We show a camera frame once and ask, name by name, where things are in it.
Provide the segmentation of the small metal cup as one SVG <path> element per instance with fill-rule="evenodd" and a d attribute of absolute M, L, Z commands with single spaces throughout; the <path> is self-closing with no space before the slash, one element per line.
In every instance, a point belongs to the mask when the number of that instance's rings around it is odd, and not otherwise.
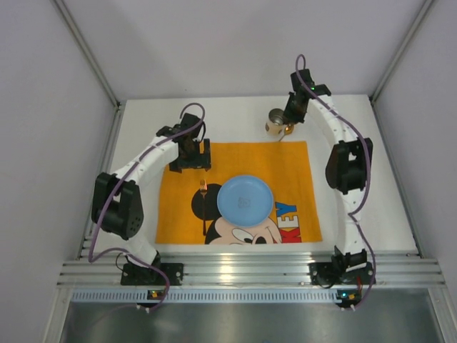
<path fill-rule="evenodd" d="M 282 109 L 272 109 L 268 113 L 265 130 L 270 136 L 281 136 L 286 128 Z"/>

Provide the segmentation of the copper fork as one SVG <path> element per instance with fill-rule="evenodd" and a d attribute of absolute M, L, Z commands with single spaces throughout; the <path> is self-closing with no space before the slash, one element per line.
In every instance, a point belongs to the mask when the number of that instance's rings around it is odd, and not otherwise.
<path fill-rule="evenodd" d="M 200 194 L 202 197 L 202 221 L 203 221 L 203 235 L 206 236 L 206 195 L 208 186 L 205 179 L 200 182 Z"/>

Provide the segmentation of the orange Mickey Mouse cloth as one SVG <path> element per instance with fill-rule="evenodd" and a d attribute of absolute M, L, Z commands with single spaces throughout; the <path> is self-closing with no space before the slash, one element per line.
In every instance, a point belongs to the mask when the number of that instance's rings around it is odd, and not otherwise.
<path fill-rule="evenodd" d="M 273 209 L 262 224 L 236 227 L 218 211 L 217 194 L 229 179 L 252 175 L 273 192 Z M 206 180 L 206 236 L 200 182 Z M 156 242 L 159 244 L 298 244 L 320 242 L 321 228 L 304 141 L 212 143 L 211 169 L 166 170 L 161 183 Z"/>

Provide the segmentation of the blue plastic plate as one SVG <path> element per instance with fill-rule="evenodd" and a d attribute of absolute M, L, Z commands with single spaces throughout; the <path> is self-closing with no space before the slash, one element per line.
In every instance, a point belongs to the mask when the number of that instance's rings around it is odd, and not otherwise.
<path fill-rule="evenodd" d="M 273 209 L 273 192 L 252 175 L 240 175 L 225 182 L 217 195 L 221 216 L 237 227 L 254 227 L 265 221 Z"/>

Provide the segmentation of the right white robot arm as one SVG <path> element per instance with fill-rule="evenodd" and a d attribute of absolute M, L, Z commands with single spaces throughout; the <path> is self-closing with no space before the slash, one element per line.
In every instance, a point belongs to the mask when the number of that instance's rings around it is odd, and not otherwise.
<path fill-rule="evenodd" d="M 337 112 L 329 88 L 315 84 L 308 69 L 293 72 L 291 84 L 293 91 L 283 111 L 284 124 L 301 124 L 309 116 L 331 148 L 325 177 L 337 198 L 339 224 L 334 255 L 363 264 L 367 250 L 360 217 L 371 183 L 373 143 Z"/>

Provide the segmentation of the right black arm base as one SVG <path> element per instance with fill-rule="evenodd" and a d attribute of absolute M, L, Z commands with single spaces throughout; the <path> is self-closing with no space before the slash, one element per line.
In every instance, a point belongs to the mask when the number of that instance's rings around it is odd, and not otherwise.
<path fill-rule="evenodd" d="M 368 260 L 365 248 L 359 252 L 343 253 L 337 246 L 329 262 L 313 262 L 309 264 L 312 285 L 329 289 L 336 285 L 368 286 L 374 276 L 372 263 Z"/>

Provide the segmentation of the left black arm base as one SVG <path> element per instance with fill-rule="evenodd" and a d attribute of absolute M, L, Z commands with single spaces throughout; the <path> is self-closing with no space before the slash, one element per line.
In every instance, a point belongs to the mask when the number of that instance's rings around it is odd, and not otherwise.
<path fill-rule="evenodd" d="M 116 267 L 121 270 L 122 286 L 165 286 L 166 279 L 158 272 L 126 259 L 120 267 L 116 259 Z M 153 265 L 165 274 L 171 286 L 179 286 L 183 281 L 184 265 L 182 263 L 161 262 L 155 259 Z"/>

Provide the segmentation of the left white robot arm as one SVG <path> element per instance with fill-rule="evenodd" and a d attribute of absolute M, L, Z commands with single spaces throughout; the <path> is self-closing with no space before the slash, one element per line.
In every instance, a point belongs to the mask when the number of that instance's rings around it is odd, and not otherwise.
<path fill-rule="evenodd" d="M 109 252 L 120 252 L 139 267 L 158 267 L 160 254 L 146 238 L 141 192 L 161 176 L 167 165 L 183 169 L 210 169 L 209 140 L 203 116 L 182 112 L 180 122 L 159 129 L 146 148 L 114 173 L 100 173 L 95 181 L 91 220 L 96 225 L 89 248 L 93 263 Z"/>

